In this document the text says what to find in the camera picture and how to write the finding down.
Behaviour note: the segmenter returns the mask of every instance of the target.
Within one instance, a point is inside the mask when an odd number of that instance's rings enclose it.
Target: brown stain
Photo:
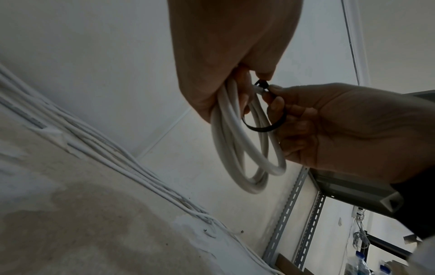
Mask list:
[[[96,247],[106,257],[105,269],[116,265],[123,271],[118,274],[212,274],[188,240],[127,194],[74,183],[54,192],[51,200],[56,211],[20,210],[3,217],[2,275],[40,274],[52,263],[64,264],[67,253],[86,247]],[[146,232],[136,237],[152,238],[159,249],[143,252],[123,245],[122,239],[136,219],[143,221]],[[44,274],[107,274],[98,268],[101,263],[94,261],[92,257],[81,258],[66,263],[62,271]]]

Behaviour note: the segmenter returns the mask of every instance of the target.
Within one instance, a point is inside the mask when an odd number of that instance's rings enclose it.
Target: water bottle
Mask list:
[[[344,275],[370,275],[370,269],[364,261],[364,254],[357,251],[350,257],[344,268]]]
[[[390,275],[390,274],[391,274],[391,270],[384,265],[381,265],[378,271],[373,272],[373,275]]]

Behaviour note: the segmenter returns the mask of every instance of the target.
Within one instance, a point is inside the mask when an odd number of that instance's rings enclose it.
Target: white cable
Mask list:
[[[242,129],[239,110],[239,100],[236,81],[229,77],[217,92],[218,104],[211,115],[212,135],[217,153],[232,179],[245,191],[253,194],[260,193],[267,185],[269,174],[280,176],[284,174],[286,163],[284,153],[273,132],[258,133],[261,152],[255,147],[251,139]],[[257,127],[270,126],[257,96],[249,105]],[[278,165],[268,159],[269,139],[275,150]],[[245,174],[244,152],[258,165],[257,172],[252,178]]]
[[[235,233],[231,232],[223,223],[218,221],[216,218],[211,216],[203,207],[195,204],[190,199],[185,197],[183,194],[173,190],[171,187],[166,185],[164,182],[162,182],[157,175],[155,175],[153,172],[151,172],[146,167],[142,166],[129,152],[127,152],[124,148],[116,144],[116,142],[109,139],[107,136],[102,134],[100,131],[92,128],[85,122],[81,121],[80,119],[76,118],[74,115],[66,112],[62,108],[56,106],[54,103],[52,103],[49,99],[45,98],[43,95],[41,95],[39,92],[28,86],[26,83],[21,81],[18,77],[16,77],[12,72],[10,72],[6,67],[4,67],[0,63],[0,83],[2,83],[8,90],[10,90],[10,96],[14,97],[12,98],[4,98],[5,100],[12,101],[14,106],[19,106],[20,110],[30,117],[37,118],[40,122],[45,124],[46,126],[52,126],[49,122],[46,121],[46,119],[42,118],[46,117],[51,119],[52,121],[55,121],[57,125],[61,125],[66,130],[70,131],[74,136],[78,137],[84,144],[79,142],[78,140],[74,139],[73,136],[67,136],[67,142],[68,145],[85,153],[86,155],[92,157],[93,159],[101,162],[102,164],[118,171],[119,173],[129,177],[130,179],[138,182],[139,184],[143,185],[144,187],[148,188],[149,190],[153,191],[154,193],[160,195],[167,201],[171,202],[175,206],[179,207],[180,209],[184,210],[185,212],[191,214],[194,217],[198,217],[199,219],[203,220],[205,223],[210,225],[212,227],[212,232],[205,231],[204,233],[207,234],[210,237],[216,237],[215,233],[216,230],[214,228],[214,225],[221,228],[223,231],[228,233],[232,238],[234,238],[240,246],[243,248],[244,251],[263,269],[279,275],[284,275],[282,272],[277,271],[275,269],[272,269],[269,267],[253,250],[251,250],[249,247],[247,247],[240,239],[236,236]],[[238,111],[238,100],[237,96],[234,99],[234,95],[232,94],[234,92],[234,86],[232,86],[230,91],[230,96],[232,96],[232,102],[233,102],[233,110]],[[255,116],[258,113],[258,105],[252,106],[250,105],[251,110],[257,110]],[[260,126],[267,126],[268,121],[267,118],[265,119],[264,113],[259,114],[259,118],[256,120],[256,124]],[[230,136],[232,135],[232,132],[228,131],[226,129],[225,133],[225,140],[230,140]],[[240,142],[241,139],[239,136],[234,135],[235,140],[233,144],[237,144],[237,142]],[[267,136],[263,135],[262,144],[267,141]],[[241,146],[253,159],[253,155],[256,153],[252,152],[252,148],[245,148]],[[230,151],[231,154],[235,154],[235,151],[237,150],[237,155],[240,156],[243,151],[240,150],[240,148],[236,149],[233,147]],[[268,148],[265,144],[262,146],[262,153],[264,156],[267,156]],[[270,165],[264,165],[264,159],[262,160],[262,168],[271,174],[282,174],[285,170],[285,164],[284,168],[282,167],[282,163],[279,161],[279,167],[274,166],[272,164]],[[240,158],[239,165],[243,161],[243,158]],[[261,173],[261,178],[266,178],[265,183],[267,182],[267,174]]]

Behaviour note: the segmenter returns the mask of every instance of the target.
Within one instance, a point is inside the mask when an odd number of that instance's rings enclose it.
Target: hand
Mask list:
[[[435,165],[435,105],[412,96],[327,84],[281,88],[263,99],[288,160],[386,183]]]
[[[168,4],[179,87],[206,121],[216,91],[238,65],[255,71],[260,79],[271,79],[302,8],[302,0],[168,0]],[[239,95],[242,109],[250,96]]]

